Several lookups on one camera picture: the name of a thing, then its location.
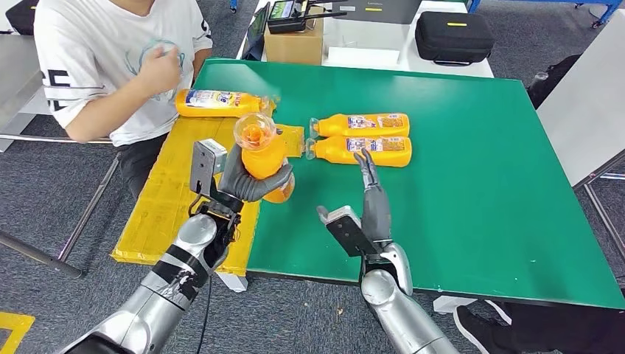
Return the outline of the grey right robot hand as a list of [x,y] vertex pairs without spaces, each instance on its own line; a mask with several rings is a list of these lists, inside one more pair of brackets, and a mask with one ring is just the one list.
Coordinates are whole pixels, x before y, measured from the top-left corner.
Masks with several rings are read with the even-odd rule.
[[329,227],[333,236],[339,236],[340,241],[353,236],[358,242],[364,240],[364,237],[372,241],[390,240],[391,213],[388,196],[380,183],[373,158],[365,148],[362,148],[359,153],[354,153],[354,158],[360,165],[364,185],[360,231],[357,230],[355,215],[350,211],[339,212],[337,209],[329,212],[325,206],[317,206],[319,218],[326,227]]

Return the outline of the person's right hand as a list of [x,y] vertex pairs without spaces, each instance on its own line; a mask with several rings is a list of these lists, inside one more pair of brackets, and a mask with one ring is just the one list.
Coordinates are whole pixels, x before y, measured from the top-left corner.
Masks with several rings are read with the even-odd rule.
[[139,90],[145,97],[176,89],[181,81],[178,48],[166,50],[159,46],[144,58],[136,77]]

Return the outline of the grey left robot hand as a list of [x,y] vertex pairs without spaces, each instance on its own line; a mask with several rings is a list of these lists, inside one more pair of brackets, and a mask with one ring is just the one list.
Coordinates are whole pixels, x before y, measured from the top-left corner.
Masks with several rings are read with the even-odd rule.
[[217,189],[241,201],[255,202],[287,183],[292,173],[293,166],[287,163],[267,178],[254,178],[242,162],[242,148],[233,144]]

